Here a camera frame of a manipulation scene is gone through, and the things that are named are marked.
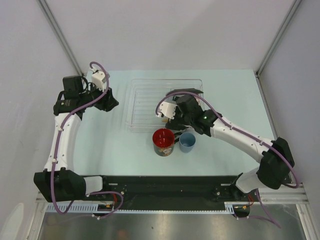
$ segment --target blue cup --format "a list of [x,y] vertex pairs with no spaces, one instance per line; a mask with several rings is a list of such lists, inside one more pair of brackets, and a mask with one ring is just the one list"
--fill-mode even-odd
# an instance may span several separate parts
[[190,132],[184,132],[179,138],[181,152],[189,153],[196,144],[196,137]]

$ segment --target wire basket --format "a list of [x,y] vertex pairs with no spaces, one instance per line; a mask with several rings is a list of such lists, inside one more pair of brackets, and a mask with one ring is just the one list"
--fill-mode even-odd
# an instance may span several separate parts
[[172,90],[191,88],[202,91],[202,81],[200,79],[133,79],[127,91],[129,101],[126,124],[133,132],[152,132],[164,128],[166,122],[155,113],[159,101]]

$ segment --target light blue tabletop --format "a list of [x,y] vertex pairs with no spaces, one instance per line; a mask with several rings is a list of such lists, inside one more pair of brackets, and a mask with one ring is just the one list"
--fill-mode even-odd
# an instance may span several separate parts
[[109,74],[119,106],[110,112],[92,107],[83,114],[73,159],[77,174],[217,176],[238,175],[258,166],[232,145],[196,132],[196,144],[190,153],[181,152],[176,144],[171,155],[156,155],[153,132],[132,132],[126,125],[126,93],[132,79],[201,79],[204,98],[218,112],[254,134],[273,139],[252,70],[109,71]]

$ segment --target cup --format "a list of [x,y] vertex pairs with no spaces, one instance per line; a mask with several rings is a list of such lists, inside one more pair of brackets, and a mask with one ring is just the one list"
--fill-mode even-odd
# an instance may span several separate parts
[[176,137],[181,134],[181,132],[173,133],[167,128],[160,128],[155,131],[152,136],[155,153],[162,157],[169,156],[174,150],[175,143],[179,141]]
[[181,152],[189,153],[196,144],[196,137],[190,132],[184,132],[179,138]]

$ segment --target red mug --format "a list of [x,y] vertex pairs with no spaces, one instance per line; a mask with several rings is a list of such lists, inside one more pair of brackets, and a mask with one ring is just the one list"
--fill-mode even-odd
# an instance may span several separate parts
[[169,156],[173,150],[175,143],[179,141],[179,138],[182,132],[173,133],[167,128],[160,128],[154,132],[152,136],[153,148],[156,154],[162,157]]

